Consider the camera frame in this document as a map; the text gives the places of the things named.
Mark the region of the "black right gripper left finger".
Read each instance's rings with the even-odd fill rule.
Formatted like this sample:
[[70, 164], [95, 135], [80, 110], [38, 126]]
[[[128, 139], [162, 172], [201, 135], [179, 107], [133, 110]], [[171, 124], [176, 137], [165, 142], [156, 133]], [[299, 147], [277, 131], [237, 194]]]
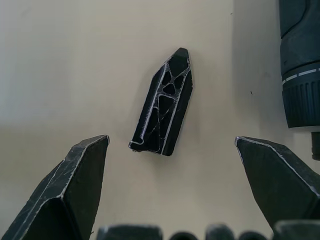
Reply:
[[108, 135], [74, 145], [38, 184], [4, 240], [88, 240], [101, 199]]

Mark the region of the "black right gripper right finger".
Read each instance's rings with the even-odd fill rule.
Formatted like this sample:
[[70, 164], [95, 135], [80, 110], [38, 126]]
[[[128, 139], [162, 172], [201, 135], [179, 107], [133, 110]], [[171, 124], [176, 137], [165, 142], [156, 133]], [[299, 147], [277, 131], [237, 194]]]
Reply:
[[319, 174], [285, 145], [238, 136], [235, 146], [273, 239], [318, 240]]

